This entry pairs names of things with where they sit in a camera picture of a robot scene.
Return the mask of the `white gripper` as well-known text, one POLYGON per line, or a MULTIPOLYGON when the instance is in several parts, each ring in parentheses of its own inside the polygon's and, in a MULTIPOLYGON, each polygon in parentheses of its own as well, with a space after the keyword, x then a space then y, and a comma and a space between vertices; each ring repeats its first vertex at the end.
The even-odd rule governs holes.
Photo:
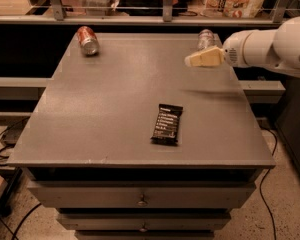
POLYGON ((236 32, 225 40, 223 49, 216 45, 209 46, 187 56, 184 62, 188 67, 216 67, 224 62, 225 57, 232 67, 246 68, 244 44, 248 36, 248 32, 236 32))

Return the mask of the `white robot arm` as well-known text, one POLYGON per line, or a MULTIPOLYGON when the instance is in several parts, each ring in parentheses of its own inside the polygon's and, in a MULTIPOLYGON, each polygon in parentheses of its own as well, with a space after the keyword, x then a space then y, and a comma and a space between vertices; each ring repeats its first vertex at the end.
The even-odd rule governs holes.
POLYGON ((196 51, 184 59, 188 67, 259 67, 300 78, 300 17, 273 30, 233 33, 221 48, 216 45, 196 51))

